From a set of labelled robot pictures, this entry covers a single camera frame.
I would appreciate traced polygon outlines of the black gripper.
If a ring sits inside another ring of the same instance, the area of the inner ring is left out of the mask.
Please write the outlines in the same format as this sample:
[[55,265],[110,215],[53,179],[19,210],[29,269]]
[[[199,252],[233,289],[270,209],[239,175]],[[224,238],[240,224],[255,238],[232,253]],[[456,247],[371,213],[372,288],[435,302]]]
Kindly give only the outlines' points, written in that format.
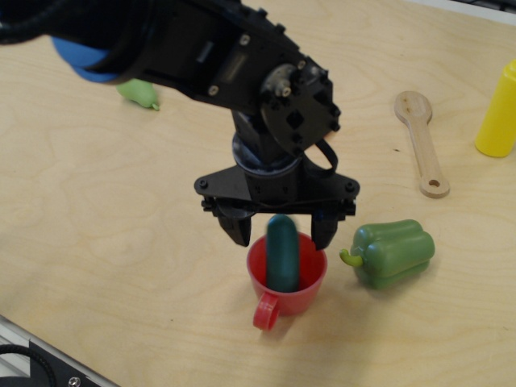
[[247,247],[255,214],[311,216],[311,239],[317,250],[329,246],[339,223],[356,212],[357,181],[328,172],[302,157],[279,173],[252,173],[243,167],[221,170],[194,183],[202,207],[239,246]]

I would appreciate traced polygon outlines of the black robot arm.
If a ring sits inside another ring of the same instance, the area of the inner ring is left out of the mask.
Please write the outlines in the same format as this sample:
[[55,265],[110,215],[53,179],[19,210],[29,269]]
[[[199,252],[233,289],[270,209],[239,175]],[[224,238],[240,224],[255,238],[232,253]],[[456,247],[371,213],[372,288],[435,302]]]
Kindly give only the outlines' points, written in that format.
[[1,41],[52,38],[82,78],[140,79],[231,111],[235,165],[200,177],[202,207],[239,245],[257,213],[308,214],[317,249],[356,211],[359,184],[336,172],[339,129],[321,68],[240,1],[4,1]]

